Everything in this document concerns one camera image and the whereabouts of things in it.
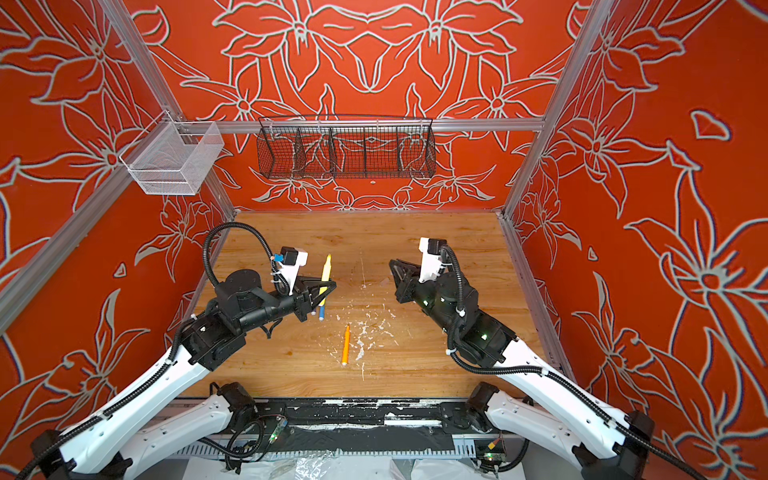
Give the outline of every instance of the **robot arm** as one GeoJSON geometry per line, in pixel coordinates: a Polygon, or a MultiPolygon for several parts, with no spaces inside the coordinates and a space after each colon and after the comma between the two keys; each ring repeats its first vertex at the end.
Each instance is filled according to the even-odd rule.
{"type": "Polygon", "coordinates": [[[517,402],[497,389],[491,392],[484,388],[473,395],[475,414],[553,451],[582,469],[583,475],[598,472],[589,478],[640,478],[648,450],[619,431],[617,425],[650,441],[653,422],[639,412],[627,415],[585,392],[540,359],[515,332],[480,310],[477,290],[466,278],[459,279],[457,271],[449,269],[451,264],[442,259],[444,245],[444,240],[422,238],[421,266],[402,260],[389,262],[397,300],[415,302],[444,332],[451,329],[458,313],[455,350],[479,366],[468,369],[477,373],[519,369],[520,373],[493,374],[530,395],[549,412],[517,402]],[[457,307],[458,281],[462,281],[463,311],[457,307]],[[605,419],[588,402],[607,414],[605,419]]]}
{"type": "MultiPolygon", "coordinates": [[[[222,227],[208,235],[205,253],[211,238],[222,227]]],[[[253,416],[253,400],[240,387],[235,393],[228,389],[227,394],[211,396],[205,406],[137,434],[171,400],[242,348],[248,331],[261,328],[269,338],[272,329],[265,325],[272,323],[274,328],[291,313],[305,322],[307,314],[336,288],[333,281],[298,275],[299,267],[306,264],[306,252],[284,247],[280,255],[272,256],[266,242],[262,244],[273,261],[273,275],[290,288],[283,288],[284,293],[268,293],[262,289],[259,273],[254,270],[235,271],[219,282],[204,254],[206,271],[217,295],[205,312],[182,323],[166,356],[94,414],[63,432],[49,430],[40,435],[32,444],[35,460],[17,478],[26,478],[36,465],[40,465],[46,477],[70,478],[73,472],[81,474],[79,478],[87,474],[98,478],[132,478],[130,475],[138,475],[190,442],[227,426],[234,427],[232,422],[241,425],[243,415],[253,416]]]]}

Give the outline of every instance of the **wooden table surface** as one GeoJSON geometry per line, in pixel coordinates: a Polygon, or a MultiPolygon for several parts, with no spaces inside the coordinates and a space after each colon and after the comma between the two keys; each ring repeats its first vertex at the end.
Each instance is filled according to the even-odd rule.
{"type": "MultiPolygon", "coordinates": [[[[257,329],[247,344],[184,395],[207,396],[212,381],[240,382],[252,396],[466,397],[480,381],[519,391],[498,377],[472,375],[445,355],[445,334],[413,303],[395,300],[391,259],[421,263],[420,237],[445,238],[462,271],[479,291],[479,305],[512,328],[539,355],[541,343],[509,259],[498,219],[479,214],[243,213],[237,221],[257,228],[272,250],[309,253],[299,275],[320,276],[333,256],[338,284],[326,302],[326,319],[300,323],[288,316],[267,340],[257,329]],[[349,365],[341,365],[344,330],[351,326],[349,365]]],[[[234,270],[269,265],[258,240],[232,229],[214,266],[220,281],[234,270]]],[[[214,296],[208,283],[195,310],[214,296]]]]}

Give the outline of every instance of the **white mesh basket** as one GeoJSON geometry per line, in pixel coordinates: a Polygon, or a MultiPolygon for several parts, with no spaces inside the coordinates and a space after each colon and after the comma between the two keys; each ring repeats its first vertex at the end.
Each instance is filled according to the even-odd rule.
{"type": "Polygon", "coordinates": [[[125,166],[146,194],[195,195],[224,147],[219,127],[211,123],[197,144],[185,144],[170,122],[157,128],[144,152],[125,166]]]}

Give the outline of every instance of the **black cable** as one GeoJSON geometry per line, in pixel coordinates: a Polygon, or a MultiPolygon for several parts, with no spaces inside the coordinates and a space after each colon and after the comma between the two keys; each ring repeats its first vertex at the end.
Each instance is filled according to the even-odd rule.
{"type": "Polygon", "coordinates": [[[114,405],[110,406],[108,409],[104,410],[104,416],[92,416],[85,422],[81,423],[74,429],[70,430],[69,432],[66,432],[63,435],[60,435],[58,437],[58,440],[56,440],[55,443],[53,443],[51,446],[49,446],[46,450],[41,452],[40,454],[36,455],[24,468],[22,468],[19,473],[16,475],[16,480],[26,480],[26,478],[29,476],[29,474],[32,473],[32,470],[35,469],[40,463],[45,460],[46,457],[48,457],[50,454],[55,452],[56,450],[59,450],[59,448],[65,444],[66,442],[69,442],[74,437],[80,435],[82,432],[85,432],[86,430],[90,429],[94,425],[98,424],[101,420],[104,420],[104,418],[109,419],[113,416],[113,414],[126,406],[131,400],[138,397],[141,393],[146,391],[149,387],[152,386],[153,383],[155,383],[157,380],[159,380],[165,372],[170,368],[171,365],[173,365],[176,362],[176,354],[179,350],[179,345],[181,344],[181,333],[187,326],[189,326],[190,323],[192,323],[195,320],[194,317],[185,320],[182,322],[178,328],[176,329],[176,334],[174,335],[174,341],[170,345],[170,352],[168,353],[168,357],[166,362],[164,362],[160,368],[144,383],[142,383],[137,389],[135,389],[133,392],[125,396],[120,401],[116,402],[114,405]]]}
{"type": "Polygon", "coordinates": [[[204,443],[205,445],[208,445],[210,447],[213,447],[219,452],[225,455],[229,455],[230,457],[233,457],[233,458],[248,458],[256,454],[256,449],[246,450],[245,452],[236,452],[235,450],[229,450],[227,447],[223,447],[219,445],[218,442],[211,440],[208,437],[203,437],[202,439],[198,439],[197,441],[200,443],[204,443]]]}
{"type": "MultiPolygon", "coordinates": [[[[526,365],[483,369],[477,366],[470,365],[467,362],[465,362],[463,359],[459,358],[458,354],[455,351],[456,349],[455,332],[462,319],[460,312],[464,311],[464,296],[463,296],[464,276],[462,274],[462,269],[458,264],[458,260],[456,259],[456,255],[453,252],[453,249],[451,247],[449,247],[448,245],[443,245],[442,247],[440,247],[440,253],[441,253],[441,256],[444,257],[443,263],[445,263],[445,260],[448,260],[450,262],[452,271],[454,271],[456,274],[456,283],[458,284],[458,302],[456,304],[456,314],[454,315],[453,321],[451,322],[451,325],[448,328],[448,350],[453,350],[451,352],[451,358],[453,359],[454,362],[456,362],[458,366],[462,367],[464,370],[467,370],[468,372],[475,373],[478,375],[511,375],[511,374],[520,374],[520,373],[526,375],[528,373],[534,373],[541,376],[545,376],[549,379],[554,380],[557,384],[563,386],[576,398],[581,400],[582,403],[584,403],[590,410],[592,410],[595,413],[595,415],[600,417],[600,419],[602,419],[604,422],[610,422],[611,420],[613,420],[613,418],[610,415],[608,415],[602,408],[600,408],[598,404],[596,404],[589,397],[587,397],[578,387],[574,386],[565,377],[562,377],[557,373],[549,372],[548,370],[542,369],[541,367],[526,366],[526,365]]],[[[662,449],[659,449],[657,446],[653,445],[646,439],[632,432],[630,429],[619,424],[618,422],[615,422],[614,424],[616,425],[616,430],[618,430],[619,433],[621,433],[625,437],[632,439],[634,442],[641,445],[643,448],[647,449],[649,452],[653,453],[659,458],[662,458],[663,460],[666,460],[670,464],[678,467],[680,470],[682,470],[683,472],[686,472],[688,475],[695,478],[696,480],[707,480],[706,477],[701,475],[694,467],[688,465],[686,462],[683,462],[679,458],[675,457],[674,455],[671,455],[668,452],[665,452],[662,449]]]]}
{"type": "Polygon", "coordinates": [[[274,255],[272,254],[270,245],[266,242],[264,237],[261,236],[261,233],[259,233],[258,230],[248,225],[247,223],[241,222],[226,222],[222,223],[221,225],[216,225],[214,228],[210,229],[210,232],[208,232],[208,235],[205,237],[205,241],[203,242],[203,268],[205,269],[205,274],[208,276],[208,280],[210,280],[211,284],[213,286],[218,285],[219,279],[216,278],[214,269],[210,266],[210,243],[213,241],[217,233],[230,228],[242,228],[243,230],[251,232],[257,239],[259,239],[261,246],[266,252],[266,256],[270,259],[270,265],[272,267],[273,276],[275,277],[275,288],[277,289],[277,292],[281,295],[290,294],[290,285],[288,284],[288,280],[286,280],[281,273],[277,272],[277,262],[274,260],[274,255]]]}
{"type": "MultiPolygon", "coordinates": [[[[533,399],[529,396],[526,396],[523,398],[524,403],[528,403],[530,406],[533,406],[533,399]]],[[[523,458],[525,457],[525,453],[528,451],[528,445],[531,443],[528,439],[523,439],[523,445],[520,447],[520,452],[518,452],[518,455],[512,459],[511,462],[509,462],[507,465],[501,465],[498,467],[498,472],[509,472],[514,467],[520,465],[520,462],[523,461],[523,458]]],[[[492,465],[488,465],[484,463],[482,460],[480,460],[480,470],[483,472],[496,472],[496,469],[492,465]]]]}
{"type": "MultiPolygon", "coordinates": [[[[239,451],[245,452],[245,450],[249,446],[253,446],[250,451],[251,452],[255,452],[261,446],[261,442],[263,441],[263,439],[264,439],[264,424],[261,422],[261,420],[255,420],[255,421],[253,421],[251,423],[248,423],[247,425],[245,425],[245,427],[242,430],[240,430],[238,432],[235,432],[234,435],[232,435],[232,438],[230,438],[230,441],[227,443],[227,449],[232,450],[233,452],[239,452],[239,451]],[[247,432],[248,429],[250,427],[254,426],[254,425],[259,427],[259,438],[256,440],[256,443],[254,445],[250,445],[251,442],[248,442],[248,443],[246,443],[243,447],[241,447],[238,450],[233,449],[233,446],[234,446],[235,441],[237,440],[237,437],[239,437],[240,434],[242,434],[244,432],[247,432]]],[[[224,454],[224,464],[227,466],[227,470],[235,470],[236,469],[230,463],[231,461],[232,461],[232,457],[229,454],[225,453],[224,454]]]]}

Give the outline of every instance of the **yellow marker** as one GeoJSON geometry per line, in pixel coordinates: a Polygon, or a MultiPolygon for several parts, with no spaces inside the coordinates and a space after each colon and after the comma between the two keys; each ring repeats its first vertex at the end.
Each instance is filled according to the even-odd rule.
{"type": "MultiPolygon", "coordinates": [[[[327,282],[331,278],[331,254],[328,254],[328,257],[326,258],[326,264],[323,265],[323,276],[320,277],[320,279],[323,282],[327,282]]],[[[328,290],[328,287],[321,286],[320,287],[320,294],[322,295],[323,292],[328,290]]],[[[323,299],[322,302],[320,302],[320,321],[323,321],[323,319],[326,317],[326,300],[323,299]]]]}
{"type": "Polygon", "coordinates": [[[341,364],[346,366],[349,361],[349,325],[346,326],[346,332],[344,332],[344,351],[341,354],[341,364]]]}

